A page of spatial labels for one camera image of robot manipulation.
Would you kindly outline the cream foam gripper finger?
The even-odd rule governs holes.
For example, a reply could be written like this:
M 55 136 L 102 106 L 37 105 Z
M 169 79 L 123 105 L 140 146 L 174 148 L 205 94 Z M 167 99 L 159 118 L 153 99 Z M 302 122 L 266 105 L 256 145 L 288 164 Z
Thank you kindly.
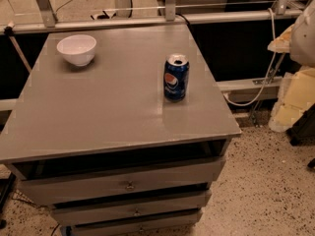
M 278 37 L 270 42 L 267 49 L 276 53 L 288 53 L 290 51 L 292 29 L 293 26 L 288 27 Z

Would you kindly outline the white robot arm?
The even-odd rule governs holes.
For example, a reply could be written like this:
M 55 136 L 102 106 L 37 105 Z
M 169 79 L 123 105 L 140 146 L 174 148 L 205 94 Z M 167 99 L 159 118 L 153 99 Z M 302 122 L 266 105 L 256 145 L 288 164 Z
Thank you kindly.
M 295 23 L 268 45 L 270 51 L 288 53 L 302 66 L 315 67 L 315 0 Z

